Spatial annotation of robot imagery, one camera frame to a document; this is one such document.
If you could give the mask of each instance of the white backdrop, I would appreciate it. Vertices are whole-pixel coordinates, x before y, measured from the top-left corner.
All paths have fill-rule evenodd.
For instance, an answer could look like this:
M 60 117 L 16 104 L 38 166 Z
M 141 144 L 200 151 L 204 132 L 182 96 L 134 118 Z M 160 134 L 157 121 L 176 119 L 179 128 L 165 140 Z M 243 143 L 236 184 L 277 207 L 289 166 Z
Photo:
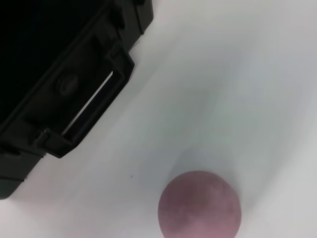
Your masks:
M 0 236 L 162 238 L 162 190 L 199 169 L 237 190 L 237 238 L 316 238 L 317 1 L 154 7 L 129 84 L 76 150 L 0 201 Z

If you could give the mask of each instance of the plastic latch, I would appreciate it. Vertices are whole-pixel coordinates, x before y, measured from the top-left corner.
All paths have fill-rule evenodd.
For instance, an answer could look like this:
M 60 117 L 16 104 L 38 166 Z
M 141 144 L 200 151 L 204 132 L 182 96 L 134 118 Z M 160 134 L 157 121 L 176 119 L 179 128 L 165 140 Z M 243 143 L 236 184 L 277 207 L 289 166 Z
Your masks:
M 13 147 L 0 146 L 0 158 L 20 159 L 21 152 Z
M 112 73 L 109 76 L 112 83 L 105 84 L 103 91 L 96 95 L 96 98 L 84 106 L 80 115 L 76 115 L 76 122 L 72 122 L 71 128 L 67 128 L 67 133 L 57 133 L 50 128 L 38 128 L 36 139 L 31 142 L 34 147 L 41 148 L 46 152 L 61 158 L 74 149 L 93 127 L 98 118 L 114 100 L 118 90 L 129 79 L 134 63 L 129 54 L 119 42 L 112 44 L 112 47 L 104 56 L 105 62 L 110 63 Z M 101 68 L 98 77 L 107 77 Z

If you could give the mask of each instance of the black plastic object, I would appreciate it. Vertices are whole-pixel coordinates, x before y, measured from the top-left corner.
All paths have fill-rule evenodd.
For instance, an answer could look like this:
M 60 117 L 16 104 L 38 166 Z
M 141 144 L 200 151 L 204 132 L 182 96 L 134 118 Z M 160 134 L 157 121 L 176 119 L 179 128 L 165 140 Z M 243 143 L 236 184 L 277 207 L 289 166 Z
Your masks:
M 0 199 L 73 150 L 128 82 L 152 0 L 33 0 L 2 21 Z

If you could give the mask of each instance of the ball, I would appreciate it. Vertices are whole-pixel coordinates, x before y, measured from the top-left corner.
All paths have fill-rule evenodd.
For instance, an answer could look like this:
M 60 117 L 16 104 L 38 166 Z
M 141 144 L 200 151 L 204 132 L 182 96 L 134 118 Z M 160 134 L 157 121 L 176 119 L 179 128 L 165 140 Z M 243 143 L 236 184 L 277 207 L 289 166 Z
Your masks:
M 172 180 L 158 205 L 165 238 L 234 238 L 241 217 L 236 192 L 219 176 L 203 171 Z

